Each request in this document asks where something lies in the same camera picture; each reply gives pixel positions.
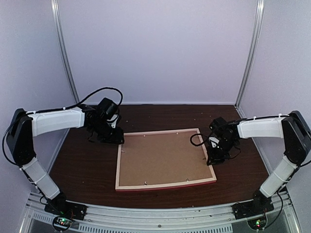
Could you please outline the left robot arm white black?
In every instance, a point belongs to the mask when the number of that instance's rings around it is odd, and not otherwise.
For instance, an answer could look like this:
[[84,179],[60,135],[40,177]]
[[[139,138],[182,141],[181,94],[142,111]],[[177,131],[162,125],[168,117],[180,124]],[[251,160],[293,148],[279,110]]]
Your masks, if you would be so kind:
[[73,106],[25,111],[17,109],[4,133],[2,145],[8,147],[17,166],[30,182],[49,200],[51,208],[60,216],[70,211],[63,193],[39,161],[36,149],[49,134],[74,128],[85,128],[96,140],[104,144],[124,143],[123,129],[117,126],[120,121],[120,105],[103,98],[96,106],[79,103]]

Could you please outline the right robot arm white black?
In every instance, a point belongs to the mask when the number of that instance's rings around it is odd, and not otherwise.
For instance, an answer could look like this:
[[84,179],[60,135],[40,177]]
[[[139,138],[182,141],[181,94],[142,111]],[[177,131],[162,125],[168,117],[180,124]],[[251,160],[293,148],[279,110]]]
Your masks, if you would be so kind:
[[212,121],[208,136],[207,164],[220,164],[231,158],[229,152],[242,139],[253,139],[260,155],[270,166],[269,177],[254,193],[249,203],[253,214],[268,206],[268,198],[277,192],[296,171],[305,166],[311,151],[311,130],[303,115],[294,110],[288,114],[226,121]]

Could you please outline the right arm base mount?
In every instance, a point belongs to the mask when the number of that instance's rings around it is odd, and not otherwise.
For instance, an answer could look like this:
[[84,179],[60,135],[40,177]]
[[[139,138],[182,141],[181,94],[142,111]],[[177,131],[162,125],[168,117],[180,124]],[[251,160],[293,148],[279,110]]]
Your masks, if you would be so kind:
[[254,192],[252,200],[232,205],[235,219],[262,215],[272,210],[274,210],[274,206],[271,197],[266,197],[259,190]]

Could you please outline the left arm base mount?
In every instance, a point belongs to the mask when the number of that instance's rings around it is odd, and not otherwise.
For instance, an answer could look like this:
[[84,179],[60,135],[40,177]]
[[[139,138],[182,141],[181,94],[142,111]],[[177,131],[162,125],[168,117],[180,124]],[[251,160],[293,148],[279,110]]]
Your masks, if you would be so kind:
[[53,199],[46,198],[46,201],[45,212],[76,220],[85,218],[87,206],[67,201],[67,197],[62,191]]

